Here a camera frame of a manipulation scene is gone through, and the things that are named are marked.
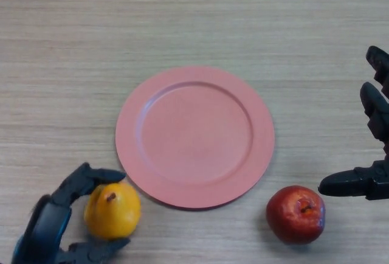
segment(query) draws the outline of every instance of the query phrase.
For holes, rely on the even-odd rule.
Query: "wooden table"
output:
[[[29,212],[75,167],[120,169],[114,128],[153,74],[207,64],[249,82],[274,117],[266,175],[223,208],[184,212],[142,196],[132,243],[110,263],[384,263],[389,203],[324,197],[326,229],[291,249],[263,218],[280,188],[382,159],[359,99],[389,50],[388,0],[0,0],[0,261],[10,263]],[[82,208],[63,247],[84,240]]]

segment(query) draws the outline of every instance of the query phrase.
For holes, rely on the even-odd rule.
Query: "plate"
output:
[[[270,112],[246,82],[187,66],[151,77],[117,120],[119,160],[135,185],[165,204],[205,209],[250,190],[270,163]]]

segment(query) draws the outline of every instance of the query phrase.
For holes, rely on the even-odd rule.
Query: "robotic hand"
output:
[[[71,205],[90,195],[100,184],[119,182],[125,173],[92,169],[87,162],[71,173],[51,195],[35,205],[24,235],[15,247],[12,264],[100,264],[130,240],[121,238],[103,243],[73,243],[68,251],[60,248],[61,238],[72,215]]]
[[[376,71],[374,79],[382,85],[381,92],[389,98],[389,55],[382,49],[369,47],[366,59]],[[319,193],[327,196],[365,196],[367,200],[389,198],[389,104],[369,82],[362,85],[360,99],[368,116],[368,128],[374,138],[384,143],[386,157],[371,167],[356,167],[325,177]]]

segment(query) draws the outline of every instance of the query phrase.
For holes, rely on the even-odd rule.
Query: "apple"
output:
[[[319,238],[324,230],[325,204],[309,188],[287,186],[269,200],[266,220],[283,243],[306,245]]]

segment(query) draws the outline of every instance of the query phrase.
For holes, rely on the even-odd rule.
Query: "pear stem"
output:
[[[116,198],[116,194],[115,193],[111,193],[108,197],[107,197],[107,202],[111,202],[113,199]]]

